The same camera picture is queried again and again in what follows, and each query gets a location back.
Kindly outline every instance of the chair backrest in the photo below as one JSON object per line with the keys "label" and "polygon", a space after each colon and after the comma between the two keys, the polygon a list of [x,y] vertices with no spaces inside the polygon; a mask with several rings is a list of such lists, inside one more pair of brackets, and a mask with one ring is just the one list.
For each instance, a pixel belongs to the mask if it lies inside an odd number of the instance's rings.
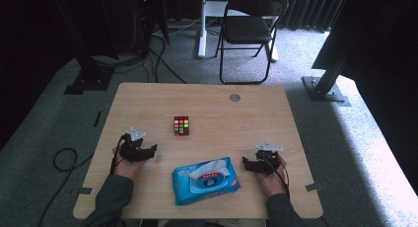
{"label": "chair backrest", "polygon": [[236,10],[255,17],[282,18],[288,6],[288,0],[230,0],[225,8],[224,17],[228,16],[229,10]]}

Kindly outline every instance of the black chair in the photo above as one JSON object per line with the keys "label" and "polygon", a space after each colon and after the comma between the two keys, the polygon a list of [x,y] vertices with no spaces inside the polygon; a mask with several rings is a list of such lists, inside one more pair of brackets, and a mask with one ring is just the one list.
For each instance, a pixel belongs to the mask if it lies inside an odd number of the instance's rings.
{"label": "black chair", "polygon": [[[219,33],[218,50],[221,50],[221,66],[219,78],[224,84],[247,85],[261,84],[267,77],[270,69],[272,49],[268,53],[268,62],[265,76],[260,81],[235,81],[227,82],[222,77],[225,49],[258,49],[254,57],[261,49],[271,42],[271,47],[276,40],[277,26],[280,19],[285,15],[288,8],[288,0],[230,0],[225,8],[223,23]],[[231,15],[230,11],[235,10],[243,13],[243,16]],[[266,19],[272,19],[271,27]],[[260,47],[224,47],[224,41],[230,44],[261,44]]]}

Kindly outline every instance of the chair seat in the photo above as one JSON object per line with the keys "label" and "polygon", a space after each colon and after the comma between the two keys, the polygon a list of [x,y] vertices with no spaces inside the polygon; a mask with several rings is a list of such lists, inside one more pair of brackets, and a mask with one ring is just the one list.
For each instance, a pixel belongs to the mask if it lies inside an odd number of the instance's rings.
{"label": "chair seat", "polygon": [[267,43],[271,41],[269,27],[261,17],[232,16],[225,22],[225,40],[229,43]]}

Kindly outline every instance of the gray carpet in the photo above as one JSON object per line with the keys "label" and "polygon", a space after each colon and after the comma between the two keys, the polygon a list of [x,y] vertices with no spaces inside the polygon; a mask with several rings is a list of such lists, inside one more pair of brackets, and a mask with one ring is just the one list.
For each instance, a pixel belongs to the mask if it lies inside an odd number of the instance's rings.
{"label": "gray carpet", "polygon": [[[323,218],[307,220],[312,226],[417,226],[418,201],[395,162],[373,117],[359,95],[355,82],[339,77],[337,86],[351,107],[313,102],[302,83],[303,76],[321,76],[311,70],[326,36],[304,30],[281,30],[276,43],[279,61],[263,85],[283,86],[317,183]],[[187,83],[220,84],[219,57],[213,58],[217,37],[208,34],[206,57],[197,58],[197,31],[171,35],[163,59]],[[153,38],[151,48],[160,53],[162,42]],[[250,79],[262,76],[265,51],[256,58],[238,59],[228,52],[226,76]],[[131,55],[121,55],[122,60]],[[112,63],[106,57],[96,59]],[[121,82],[154,82],[155,56],[142,63],[119,66],[107,91],[86,91],[64,96],[80,67],[70,61],[58,71],[31,113],[0,153],[0,226],[36,226],[68,172],[54,169],[52,159],[62,148],[77,150],[80,164],[95,150],[112,99]],[[162,63],[160,83],[181,83]],[[60,167],[71,167],[74,155],[57,157]],[[78,226],[72,215],[79,188],[90,161],[76,169],[52,202],[42,226]],[[128,221],[138,226],[138,220]]]}

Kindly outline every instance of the white desk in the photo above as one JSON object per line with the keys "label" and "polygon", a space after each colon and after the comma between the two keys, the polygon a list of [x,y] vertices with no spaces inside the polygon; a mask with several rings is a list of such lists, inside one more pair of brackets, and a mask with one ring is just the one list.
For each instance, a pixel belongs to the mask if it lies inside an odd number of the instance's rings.
{"label": "white desk", "polygon": [[[224,1],[206,1],[202,0],[202,17],[201,17],[201,30],[200,30],[200,41],[199,41],[199,52],[198,56],[204,58],[206,55],[206,17],[223,17],[224,10],[227,6],[227,2]],[[277,53],[276,47],[273,47],[273,55],[271,60],[273,62],[279,60],[279,54]]]}

